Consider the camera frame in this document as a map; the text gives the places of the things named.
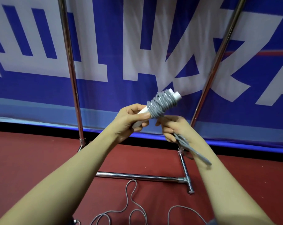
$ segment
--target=metal pole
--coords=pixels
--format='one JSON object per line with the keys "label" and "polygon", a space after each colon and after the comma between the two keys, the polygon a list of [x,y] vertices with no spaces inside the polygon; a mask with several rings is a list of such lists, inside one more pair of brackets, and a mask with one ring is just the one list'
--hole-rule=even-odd
{"label": "metal pole", "polygon": [[180,161],[181,161],[183,171],[184,171],[184,174],[185,174],[184,180],[186,181],[186,184],[187,184],[187,187],[188,187],[188,193],[193,194],[195,191],[192,188],[192,182],[190,180],[190,177],[189,177],[189,174],[188,174],[188,171],[187,171],[187,167],[186,167],[185,161],[183,159],[182,152],[183,152],[183,149],[180,148],[179,151],[178,151],[178,155],[180,157]]}
{"label": "metal pole", "polygon": [[111,173],[111,172],[101,172],[101,171],[97,172],[96,177],[135,179],[135,180],[142,180],[142,181],[163,181],[163,182],[187,183],[187,180],[185,178],[174,178],[174,177],[152,176],[152,175],[122,174],[122,173]]}
{"label": "metal pole", "polygon": [[66,53],[67,53],[70,79],[71,79],[72,90],[73,90],[74,105],[75,105],[78,130],[79,130],[79,140],[80,140],[80,148],[78,151],[80,151],[83,147],[85,147],[85,140],[83,136],[83,125],[82,125],[81,111],[80,111],[79,97],[78,97],[78,90],[77,90],[77,83],[76,83],[76,72],[75,72],[71,36],[70,36],[70,30],[69,30],[69,24],[68,24],[68,13],[67,13],[66,0],[58,0],[58,6],[59,6],[59,11],[60,11],[61,25],[62,25],[62,31],[64,34],[65,48],[66,48]]}
{"label": "metal pole", "polygon": [[211,87],[211,84],[213,82],[215,74],[216,74],[216,72],[218,70],[219,64],[221,63],[222,58],[223,58],[223,56],[225,54],[227,45],[228,45],[228,43],[230,41],[230,37],[231,37],[231,35],[233,33],[233,30],[234,30],[234,28],[236,26],[236,23],[238,21],[240,13],[241,13],[241,11],[242,11],[242,9],[244,7],[245,1],[246,0],[239,0],[239,2],[237,4],[237,7],[236,7],[236,9],[234,10],[234,12],[233,12],[233,14],[231,16],[231,19],[229,21],[229,24],[228,24],[226,32],[225,32],[225,36],[223,38],[223,41],[221,43],[220,48],[218,49],[218,52],[216,53],[215,60],[214,60],[214,63],[212,65],[212,69],[211,69],[211,71],[209,73],[208,79],[207,79],[206,84],[205,84],[205,86],[203,88],[202,95],[201,95],[201,98],[200,98],[199,103],[197,105],[197,108],[195,110],[194,116],[192,117],[192,121],[190,123],[190,125],[192,127],[195,126],[195,123],[197,121],[199,113],[200,113],[200,111],[202,109],[202,106],[204,104],[205,98],[206,98],[206,96],[208,94],[208,91],[209,91],[209,89]]}

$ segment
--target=black floor edge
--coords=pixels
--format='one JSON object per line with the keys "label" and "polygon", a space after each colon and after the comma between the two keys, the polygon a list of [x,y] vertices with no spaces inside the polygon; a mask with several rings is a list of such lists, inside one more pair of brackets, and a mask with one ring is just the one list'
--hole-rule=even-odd
{"label": "black floor edge", "polygon": [[[34,134],[34,135],[42,135],[42,136],[56,136],[56,137],[64,137],[71,139],[79,139],[79,134],[78,131],[76,130],[7,123],[7,122],[0,122],[0,131],[10,132],[10,133],[26,133],[26,134]],[[84,137],[87,139],[87,141],[93,140],[98,135],[99,135],[98,133],[94,133],[94,132],[84,132]],[[171,149],[171,150],[178,149],[177,144],[171,144],[167,141],[142,139],[135,137],[129,137],[128,139],[123,141],[122,144],[148,147],[148,148],[162,148],[162,149]],[[254,150],[238,149],[231,147],[219,147],[219,146],[211,146],[211,148],[217,155],[228,155],[228,156],[283,162],[283,154],[281,153],[254,151]]]}

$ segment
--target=white cylinder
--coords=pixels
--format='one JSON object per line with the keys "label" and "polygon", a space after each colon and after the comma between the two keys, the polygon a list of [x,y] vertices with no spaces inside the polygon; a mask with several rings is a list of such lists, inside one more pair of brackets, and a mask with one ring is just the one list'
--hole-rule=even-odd
{"label": "white cylinder", "polygon": [[[173,92],[172,89],[169,89],[169,92],[174,96],[174,98],[176,99],[177,102],[182,98],[181,95],[179,94],[179,92],[177,92],[177,91],[176,91],[176,92]],[[147,108],[147,107],[144,107],[144,109],[142,109],[142,110],[139,112],[139,114],[143,114],[143,113],[146,113],[146,112],[148,112],[148,108]],[[136,123],[133,124],[132,128],[134,129],[134,128],[138,127],[138,126],[141,126],[144,121],[146,121],[146,120],[137,121]]]}

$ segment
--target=red floor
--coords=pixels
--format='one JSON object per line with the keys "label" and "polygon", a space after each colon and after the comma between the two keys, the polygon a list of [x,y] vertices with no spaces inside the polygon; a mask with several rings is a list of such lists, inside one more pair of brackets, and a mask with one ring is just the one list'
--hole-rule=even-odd
{"label": "red floor", "polygon": [[[0,132],[0,217],[39,181],[74,155],[78,140]],[[283,162],[219,156],[233,176],[258,202],[270,218],[283,225]],[[213,212],[194,161],[186,159],[195,194],[188,195],[184,184],[138,181],[133,199],[147,212],[149,225],[167,223],[173,205],[184,205],[198,211],[208,221]],[[163,176],[182,176],[177,152],[118,145],[107,157],[101,171]],[[83,225],[99,213],[120,210],[126,204],[125,185],[128,180],[95,178],[74,217]],[[129,192],[134,188],[130,184]],[[111,214],[114,224],[128,224],[129,213],[136,207]],[[108,224],[103,218],[99,223]],[[139,212],[132,224],[144,224]],[[189,210],[175,208],[170,224],[203,224]]]}

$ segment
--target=left hand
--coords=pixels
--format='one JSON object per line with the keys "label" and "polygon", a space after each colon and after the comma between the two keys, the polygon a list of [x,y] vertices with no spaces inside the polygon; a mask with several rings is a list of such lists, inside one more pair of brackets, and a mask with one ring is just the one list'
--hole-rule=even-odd
{"label": "left hand", "polygon": [[[148,119],[150,118],[150,113],[137,114],[146,105],[140,105],[138,103],[126,106],[120,109],[119,113],[109,124],[107,129],[109,129],[113,134],[116,135],[116,143],[119,144],[126,138],[128,138],[133,132],[139,132],[143,127],[149,124]],[[137,121],[143,121],[141,126],[132,129],[131,126]]]}

